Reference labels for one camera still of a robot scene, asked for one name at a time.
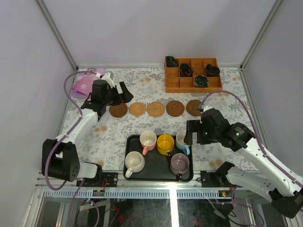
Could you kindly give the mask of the light blue ceramic cup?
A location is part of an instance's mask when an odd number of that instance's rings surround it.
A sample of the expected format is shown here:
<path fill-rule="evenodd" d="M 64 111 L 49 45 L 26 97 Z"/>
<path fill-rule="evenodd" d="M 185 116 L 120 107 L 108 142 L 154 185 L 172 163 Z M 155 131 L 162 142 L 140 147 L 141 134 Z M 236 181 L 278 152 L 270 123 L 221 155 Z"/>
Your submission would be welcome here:
<path fill-rule="evenodd" d="M 190 154 L 190 146 L 184 142 L 186 130 L 179 131 L 176 135 L 176 146 L 182 150 L 187 156 Z"/>

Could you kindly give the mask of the woven rattan coaster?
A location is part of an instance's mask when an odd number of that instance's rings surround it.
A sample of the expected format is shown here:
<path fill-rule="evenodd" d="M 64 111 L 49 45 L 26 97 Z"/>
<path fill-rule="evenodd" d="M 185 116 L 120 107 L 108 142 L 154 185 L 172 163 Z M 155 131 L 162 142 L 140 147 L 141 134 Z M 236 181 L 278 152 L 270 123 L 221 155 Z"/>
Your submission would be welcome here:
<path fill-rule="evenodd" d="M 165 107 L 160 102 L 152 102 L 147 106 L 147 113 L 152 117 L 160 117 L 164 114 Z"/>
<path fill-rule="evenodd" d="M 145 104 L 141 102 L 135 102 L 130 105 L 129 113 L 133 116 L 141 116 L 145 113 L 146 107 Z"/>

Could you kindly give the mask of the dark brown wooden coaster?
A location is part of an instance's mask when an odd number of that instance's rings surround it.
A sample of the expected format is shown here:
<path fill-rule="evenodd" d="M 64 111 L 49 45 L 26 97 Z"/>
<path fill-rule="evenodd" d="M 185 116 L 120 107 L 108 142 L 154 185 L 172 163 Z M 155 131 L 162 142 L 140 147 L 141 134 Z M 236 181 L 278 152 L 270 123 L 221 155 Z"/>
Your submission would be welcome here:
<path fill-rule="evenodd" d="M 180 101 L 170 101 L 166 105 L 166 111 L 168 115 L 172 117 L 179 117 L 183 114 L 185 108 L 184 105 Z"/>

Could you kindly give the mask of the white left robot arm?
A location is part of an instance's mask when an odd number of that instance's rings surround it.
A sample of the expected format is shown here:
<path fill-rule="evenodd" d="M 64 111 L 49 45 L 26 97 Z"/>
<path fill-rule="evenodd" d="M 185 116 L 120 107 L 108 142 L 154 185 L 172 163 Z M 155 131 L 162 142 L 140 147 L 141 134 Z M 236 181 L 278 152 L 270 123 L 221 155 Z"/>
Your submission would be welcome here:
<path fill-rule="evenodd" d="M 78 157 L 77 145 L 83 136 L 101 119 L 108 106 L 129 103 L 133 95 L 124 82 L 119 83 L 119 93 L 113 82 L 113 73 L 107 72 L 92 84 L 92 92 L 77 109 L 80 112 L 63 133 L 55 139 L 46 139 L 42 146 L 42 174 L 46 181 L 56 178 L 72 182 L 84 178 L 92 186 L 100 186 L 104 176 L 102 167 L 90 162 L 81 162 Z"/>

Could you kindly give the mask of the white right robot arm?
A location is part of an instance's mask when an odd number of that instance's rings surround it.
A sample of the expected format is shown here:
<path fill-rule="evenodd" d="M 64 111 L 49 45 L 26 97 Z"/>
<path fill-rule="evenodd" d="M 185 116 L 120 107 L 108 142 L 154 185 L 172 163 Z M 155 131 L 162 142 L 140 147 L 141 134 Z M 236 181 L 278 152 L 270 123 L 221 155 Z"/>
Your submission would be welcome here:
<path fill-rule="evenodd" d="M 199 108 L 201 119 L 187 121 L 184 142 L 192 145 L 192 134 L 197 133 L 199 144 L 220 143 L 243 156 L 260 171 L 260 174 L 251 174 L 224 162 L 216 170 L 216 182 L 223 187 L 231 183 L 249 189 L 269 201 L 283 216 L 294 218 L 303 208 L 302 176 L 277 159 L 244 124 L 230 124 L 219 110 L 209 105 Z"/>

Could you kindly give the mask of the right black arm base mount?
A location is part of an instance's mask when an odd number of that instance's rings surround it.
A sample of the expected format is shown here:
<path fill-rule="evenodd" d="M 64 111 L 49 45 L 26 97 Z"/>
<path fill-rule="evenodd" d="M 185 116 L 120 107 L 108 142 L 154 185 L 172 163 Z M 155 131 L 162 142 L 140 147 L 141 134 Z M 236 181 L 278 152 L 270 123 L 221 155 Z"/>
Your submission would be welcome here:
<path fill-rule="evenodd" d="M 224 177 L 216 172 L 201 171 L 201 184 L 205 188 L 223 187 L 225 185 Z"/>

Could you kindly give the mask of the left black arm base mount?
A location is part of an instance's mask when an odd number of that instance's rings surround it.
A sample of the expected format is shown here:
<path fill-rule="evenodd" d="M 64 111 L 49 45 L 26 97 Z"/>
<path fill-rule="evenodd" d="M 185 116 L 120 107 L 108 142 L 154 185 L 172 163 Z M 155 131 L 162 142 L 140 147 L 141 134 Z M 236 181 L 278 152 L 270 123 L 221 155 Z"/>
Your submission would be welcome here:
<path fill-rule="evenodd" d="M 98 187 L 108 188 L 117 187 L 118 173 L 117 172 L 102 172 L 94 178 L 85 178 L 83 187 Z"/>

